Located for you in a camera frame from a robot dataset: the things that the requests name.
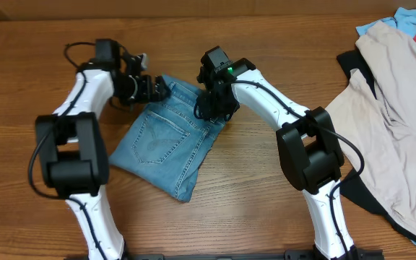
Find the beige fabric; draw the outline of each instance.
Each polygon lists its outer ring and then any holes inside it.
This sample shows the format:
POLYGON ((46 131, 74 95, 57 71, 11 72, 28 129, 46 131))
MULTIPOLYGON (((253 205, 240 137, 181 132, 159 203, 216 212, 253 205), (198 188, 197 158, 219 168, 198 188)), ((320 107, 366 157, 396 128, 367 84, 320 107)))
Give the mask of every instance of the beige fabric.
MULTIPOLYGON (((355 70, 327 110, 336 131, 364 155, 363 183, 398 224, 416 235, 416 43, 379 22, 356 45, 376 79, 378 100, 355 70)), ((346 144, 342 149, 358 169, 356 154, 346 144)))

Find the denim jeans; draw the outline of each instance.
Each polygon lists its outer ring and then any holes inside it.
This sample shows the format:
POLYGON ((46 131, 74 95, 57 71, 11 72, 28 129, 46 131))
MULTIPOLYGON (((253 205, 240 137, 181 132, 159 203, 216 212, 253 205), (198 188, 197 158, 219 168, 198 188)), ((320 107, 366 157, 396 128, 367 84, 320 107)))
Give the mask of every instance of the denim jeans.
POLYGON ((196 119, 194 106, 201 90, 166 75, 163 79, 171 96, 146 105, 110 156, 110 164, 188 202, 199 167, 225 122, 196 119))

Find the table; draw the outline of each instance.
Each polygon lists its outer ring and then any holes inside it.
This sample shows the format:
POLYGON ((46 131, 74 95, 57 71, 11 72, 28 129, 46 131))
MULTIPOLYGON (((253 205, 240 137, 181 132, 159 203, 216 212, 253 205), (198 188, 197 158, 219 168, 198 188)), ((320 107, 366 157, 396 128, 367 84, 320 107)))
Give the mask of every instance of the table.
MULTIPOLYGON (((219 45, 232 60, 255 63, 295 102, 315 108, 346 87, 335 57, 355 47, 355 26, 389 15, 0 22, 0 259, 87 252, 66 204, 37 197, 27 184, 35 118, 52 113, 74 84, 74 68, 62 56, 66 43, 113 38, 131 53, 146 52, 151 75, 194 84, 203 53, 219 45)), ((71 55, 83 62, 94 52, 84 46, 71 55)), ((138 112, 105 108, 100 130, 109 154, 138 112)), ((350 168, 347 162, 342 172, 350 168)), ((38 163, 35 172, 42 186, 38 163)), ((214 143, 189 203, 113 167, 107 189, 115 223, 136 254, 279 253, 313 245, 308 208, 281 171, 274 132, 247 108, 214 143)), ((416 248, 382 217, 342 203, 359 247, 382 248, 387 259, 416 259, 416 248)))

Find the black cable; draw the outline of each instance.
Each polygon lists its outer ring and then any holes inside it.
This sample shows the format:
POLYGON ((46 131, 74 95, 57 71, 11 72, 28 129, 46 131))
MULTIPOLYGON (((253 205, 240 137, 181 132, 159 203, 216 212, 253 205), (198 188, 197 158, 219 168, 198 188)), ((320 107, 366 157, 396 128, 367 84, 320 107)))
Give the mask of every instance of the black cable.
MULTIPOLYGON (((94 43, 88 43, 88 42, 78 42, 78 43, 72 43, 72 44, 67 44, 66 45, 66 47, 64 49, 64 56, 67 59, 67 61, 69 61, 69 63, 71 65, 73 65, 76 69, 78 69, 79 66, 69 57, 68 50, 72 46, 79 46, 79 45, 94 46, 95 44, 94 43)), ((52 127, 49 128, 46 131, 46 133, 44 133, 43 137, 38 142, 36 148, 33 150, 32 156, 31 156, 30 161, 28 163, 28 183, 30 184, 30 187, 32 188, 32 190, 38 196, 41 196, 41 197, 44 197, 44 198, 47 198, 47 199, 63 200, 63 198, 61 198, 59 196, 45 194, 42 191, 38 190, 38 188, 36 188, 36 186, 35 186, 35 184, 33 182, 33 165, 35 164, 36 157, 38 156, 38 153, 40 152, 41 148, 45 144, 45 142, 46 142, 47 138, 49 137, 49 135, 50 134, 53 134, 53 130, 60 124, 60 122, 62 122, 64 120, 64 118, 66 117, 66 115, 74 108, 74 106, 77 103, 79 97, 81 96, 81 94, 85 90, 85 87, 86 87, 86 84, 87 84, 86 74, 83 71, 80 71, 79 73, 81 73, 81 75, 83 76, 83 85, 79 89, 79 91, 78 91, 77 95, 75 96, 75 98, 70 102, 70 104, 67 107, 67 109, 57 118, 57 121, 54 123, 54 125, 52 125, 52 127)), ((70 200, 70 201, 75 202, 76 204, 78 204, 79 208, 83 211, 84 217, 86 218, 87 224, 88 224, 88 226, 90 228, 91 236, 92 236, 92 239, 94 241, 95 247, 99 250, 100 255, 102 256, 102 258, 104 258, 104 260, 107 260, 107 258, 105 256, 105 253, 104 253, 102 247, 100 246, 100 242, 99 242, 98 238, 95 235, 94 227, 92 226, 91 218, 90 218, 89 214, 87 213, 86 206, 83 205, 83 203, 81 203, 79 200, 77 200, 75 198, 68 198, 68 200, 70 200)))
POLYGON ((268 89, 267 87, 263 86, 262 84, 259 84, 258 82, 251 82, 251 81, 247 81, 247 80, 235 80, 234 83, 241 83, 241 84, 249 84, 249 85, 253 85, 256 86, 262 90, 264 90, 265 92, 267 92, 268 94, 270 94, 281 106, 283 106, 283 108, 290 114, 296 116, 299 119, 304 119, 307 120, 307 122, 309 122, 309 124, 313 127, 316 127, 322 131, 325 131, 329 134, 334 135, 336 138, 342 140, 345 144, 347 144, 349 147, 351 147, 351 149, 353 149, 355 151, 355 153, 357 154, 357 156, 360 159, 360 167, 359 170, 356 172, 356 174, 353 175, 349 175, 347 176, 345 179, 343 179, 342 181, 340 181, 337 185, 335 185, 335 187, 333 187, 330 191, 330 195, 329 195, 329 200, 330 200, 330 212, 331 212, 331 218, 333 220, 333 224, 335 226, 335 229, 337 230, 337 235, 339 237, 339 239, 341 240, 341 243, 343 245, 343 249, 344 249, 344 253, 347 259, 352 260, 352 256, 349 253, 349 251, 347 250, 346 247, 346 243, 345 240, 343 238, 343 235, 341 234, 341 232, 339 231, 339 227, 338 227, 338 223, 337 223, 337 218, 335 216, 335 212, 334 212, 334 206, 333 206, 333 200, 335 199, 333 197, 335 191, 343 184, 343 183, 347 183, 348 181, 351 181, 352 179, 360 176, 360 174, 362 174, 364 167, 365 167, 365 161, 364 161, 364 157, 362 156, 362 153, 360 152, 360 150, 352 143, 350 142, 348 139, 344 138, 343 136, 341 136, 340 134, 335 133, 334 131, 330 131, 322 126, 317 125, 316 123, 308 120, 307 118, 305 118, 304 116, 296 113, 291 107, 289 107, 288 105, 285 104, 285 102, 283 102, 279 97, 277 97, 277 95, 275 95, 275 93, 273 93, 270 89, 268 89))

